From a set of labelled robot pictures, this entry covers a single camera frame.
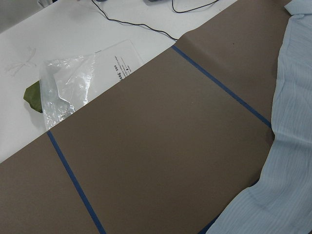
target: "clear plastic bag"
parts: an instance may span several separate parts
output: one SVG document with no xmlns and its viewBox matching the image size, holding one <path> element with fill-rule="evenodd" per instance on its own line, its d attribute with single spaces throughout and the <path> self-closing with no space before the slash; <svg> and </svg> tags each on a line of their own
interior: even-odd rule
<svg viewBox="0 0 312 234">
<path fill-rule="evenodd" d="M 47 130 L 88 103 L 95 54 L 44 62 L 40 93 Z"/>
</svg>

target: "blue painter's tape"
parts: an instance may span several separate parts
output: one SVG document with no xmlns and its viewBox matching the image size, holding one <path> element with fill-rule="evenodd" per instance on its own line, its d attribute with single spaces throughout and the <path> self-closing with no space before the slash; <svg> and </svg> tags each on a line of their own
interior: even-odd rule
<svg viewBox="0 0 312 234">
<path fill-rule="evenodd" d="M 236 101 L 238 101 L 242 106 L 244 106 L 247 110 L 253 113 L 259 120 L 265 123 L 269 128 L 272 128 L 270 121 L 268 121 L 264 116 L 262 116 L 258 111 L 256 111 L 253 107 L 247 104 L 243 99 L 241 99 L 238 95 L 236 95 L 232 90 L 226 87 L 223 83 L 221 83 L 218 79 L 216 79 L 213 75 L 207 72 L 204 68 L 202 68 L 198 63 L 188 57 L 183 51 L 177 48 L 175 45 L 171 47 L 178 54 L 180 54 L 183 58 L 185 58 L 191 65 L 197 68 L 201 73 L 207 76 L 210 80 L 212 80 L 216 85 L 218 85 L 221 89 L 227 92 L 231 97 L 233 97 Z"/>
<path fill-rule="evenodd" d="M 87 210 L 88 210 L 88 212 L 89 212 L 89 214 L 90 214 L 94 224 L 96 225 L 96 227 L 98 229 L 98 232 L 100 234 L 106 234 L 106 232 L 105 232 L 105 230 L 104 230 L 100 220 L 98 219 L 98 216 L 94 212 L 94 210 L 93 210 L 93 208 L 92 208 L 92 206 L 91 206 L 87 196 L 84 194 L 84 192 L 82 190 L 82 187 L 80 186 L 77 178 L 75 177 L 72 169 L 70 168 L 70 166 L 69 166 L 69 164 L 68 164 L 64 154 L 60 150 L 60 147 L 59 147 L 57 141 L 55 140 L 54 136 L 52 135 L 52 133 L 50 131 L 48 131 L 47 134 L 48 134 L 48 136 L 50 138 L 50 141 L 52 142 L 52 144 L 53 144 L 53 146 L 54 146 L 54 148 L 55 148 L 55 150 L 56 150 L 56 152 L 57 152 L 61 162 L 63 163 L 63 166 L 65 167 L 65 170 L 67 171 L 68 176 L 72 180 L 72 182 L 73 182 L 73 184 L 74 184 L 74 186 L 75 186 L 75 188 L 76 188 L 76 190 L 77 190 L 77 192 L 78 192 L 82 202 L 84 203 L 84 205 L 87 208 Z"/>
</svg>

